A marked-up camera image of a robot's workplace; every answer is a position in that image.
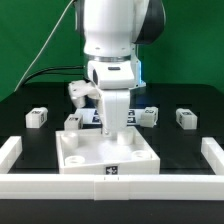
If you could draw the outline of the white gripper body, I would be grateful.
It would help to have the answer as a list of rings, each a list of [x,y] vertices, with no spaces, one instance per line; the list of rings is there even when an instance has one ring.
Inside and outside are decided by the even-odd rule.
[[[126,128],[129,106],[129,89],[100,91],[98,113],[105,136],[115,136],[117,132]]]

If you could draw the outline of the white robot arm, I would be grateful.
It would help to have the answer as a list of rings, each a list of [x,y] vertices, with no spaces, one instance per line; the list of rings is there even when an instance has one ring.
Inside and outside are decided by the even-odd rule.
[[[131,61],[137,44],[151,44],[163,32],[162,0],[75,0],[76,30],[85,38],[88,96],[95,101],[103,131],[127,125],[130,90],[138,76]]]

